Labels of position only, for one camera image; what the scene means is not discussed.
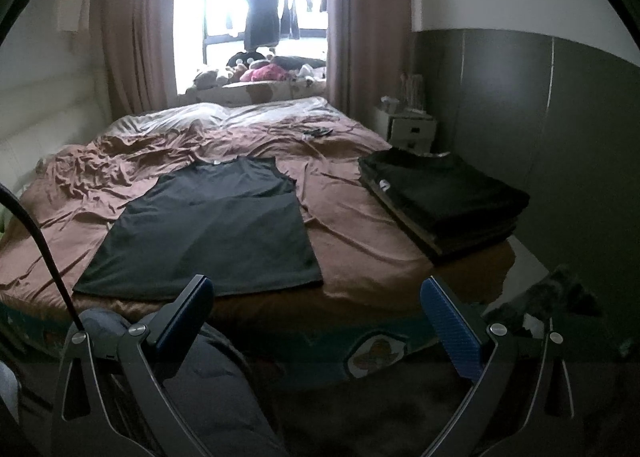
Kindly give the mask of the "white padded headboard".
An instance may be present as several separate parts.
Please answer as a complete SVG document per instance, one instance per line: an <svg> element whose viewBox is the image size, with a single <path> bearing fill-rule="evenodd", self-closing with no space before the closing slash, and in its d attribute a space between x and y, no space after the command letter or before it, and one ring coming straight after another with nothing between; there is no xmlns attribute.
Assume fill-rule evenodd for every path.
<svg viewBox="0 0 640 457"><path fill-rule="evenodd" d="M40 159L86 144L111 122L101 69L1 92L1 183L22 188Z"/></svg>

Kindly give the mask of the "black hanging jacket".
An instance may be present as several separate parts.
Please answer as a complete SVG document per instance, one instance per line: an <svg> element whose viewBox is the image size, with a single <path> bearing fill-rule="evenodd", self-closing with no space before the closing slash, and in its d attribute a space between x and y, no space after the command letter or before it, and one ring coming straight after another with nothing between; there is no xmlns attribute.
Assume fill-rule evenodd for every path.
<svg viewBox="0 0 640 457"><path fill-rule="evenodd" d="M279 0L247 0L247 4L245 50L275 47L280 40Z"/></svg>

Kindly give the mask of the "brown bed blanket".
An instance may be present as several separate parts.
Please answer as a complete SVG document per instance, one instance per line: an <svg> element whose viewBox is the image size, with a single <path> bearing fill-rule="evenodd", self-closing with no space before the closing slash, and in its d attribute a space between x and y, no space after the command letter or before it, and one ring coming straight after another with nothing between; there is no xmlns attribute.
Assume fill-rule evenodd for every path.
<svg viewBox="0 0 640 457"><path fill-rule="evenodd" d="M326 138L305 129L332 128ZM360 184L358 159L385 148L346 117L286 118L228 129L195 122L146 136L100 136L64 148L30 184L22 202L41 226L67 287L73 287L130 200L163 174L195 160L271 157L296 183L321 287L218 299L213 315L231 321L386 316L419 304L428 260Z"/></svg>

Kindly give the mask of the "panda plush toy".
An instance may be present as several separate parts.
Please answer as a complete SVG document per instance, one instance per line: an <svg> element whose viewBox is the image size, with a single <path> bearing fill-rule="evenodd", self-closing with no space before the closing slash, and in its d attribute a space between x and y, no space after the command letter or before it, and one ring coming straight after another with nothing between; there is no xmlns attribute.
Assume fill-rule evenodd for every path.
<svg viewBox="0 0 640 457"><path fill-rule="evenodd" d="M264 54L257 51L241 51L235 53L231 58L228 59L227 66L231 68L235 68L238 65L250 67L250 64L252 64L253 62L262 61L265 58L266 57Z"/></svg>

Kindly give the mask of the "white nightstand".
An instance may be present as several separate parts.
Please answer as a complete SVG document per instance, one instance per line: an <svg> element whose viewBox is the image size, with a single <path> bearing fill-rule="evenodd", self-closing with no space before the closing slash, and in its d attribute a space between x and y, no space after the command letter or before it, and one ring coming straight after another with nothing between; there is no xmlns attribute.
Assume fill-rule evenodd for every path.
<svg viewBox="0 0 640 457"><path fill-rule="evenodd" d="M389 114L375 107L372 130L393 147L416 154L426 154L431 151L435 139L437 120L424 113Z"/></svg>

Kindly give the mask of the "small dark item on bed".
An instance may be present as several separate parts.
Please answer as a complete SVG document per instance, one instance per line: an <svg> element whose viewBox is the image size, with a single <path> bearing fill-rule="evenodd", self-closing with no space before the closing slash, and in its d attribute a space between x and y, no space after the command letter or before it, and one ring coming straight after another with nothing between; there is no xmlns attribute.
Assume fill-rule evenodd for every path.
<svg viewBox="0 0 640 457"><path fill-rule="evenodd" d="M320 139L326 138L333 133L332 128L313 128L313 129L305 129L302 134L304 138L308 139Z"/></svg>

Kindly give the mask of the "black sleeveless shirt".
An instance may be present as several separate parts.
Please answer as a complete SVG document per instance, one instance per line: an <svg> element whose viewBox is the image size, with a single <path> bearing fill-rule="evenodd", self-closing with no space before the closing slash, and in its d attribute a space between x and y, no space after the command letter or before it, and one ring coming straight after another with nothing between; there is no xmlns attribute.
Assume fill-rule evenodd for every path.
<svg viewBox="0 0 640 457"><path fill-rule="evenodd" d="M194 275L209 278L217 295L321 283L296 184L274 159L193 162L160 177L122 211L74 289L172 300Z"/></svg>

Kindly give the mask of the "pink plush toy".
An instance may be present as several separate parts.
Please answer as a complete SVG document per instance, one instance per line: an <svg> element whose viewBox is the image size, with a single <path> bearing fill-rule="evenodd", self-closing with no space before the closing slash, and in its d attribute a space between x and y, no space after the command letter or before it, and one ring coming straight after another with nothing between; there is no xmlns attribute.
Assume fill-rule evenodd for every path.
<svg viewBox="0 0 640 457"><path fill-rule="evenodd" d="M258 82L258 81L290 81L294 78L294 74L286 70L278 64L269 63L265 66L247 69L241 76L241 82Z"/></svg>

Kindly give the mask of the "white pillow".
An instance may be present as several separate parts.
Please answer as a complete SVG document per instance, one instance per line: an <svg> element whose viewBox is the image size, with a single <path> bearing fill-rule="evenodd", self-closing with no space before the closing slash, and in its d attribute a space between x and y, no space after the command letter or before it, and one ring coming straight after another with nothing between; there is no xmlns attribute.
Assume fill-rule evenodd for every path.
<svg viewBox="0 0 640 457"><path fill-rule="evenodd" d="M128 115L117 119L102 134L104 136L146 136L171 130L186 130L195 121L206 128L219 128L231 110L214 103L196 103L144 115Z"/></svg>

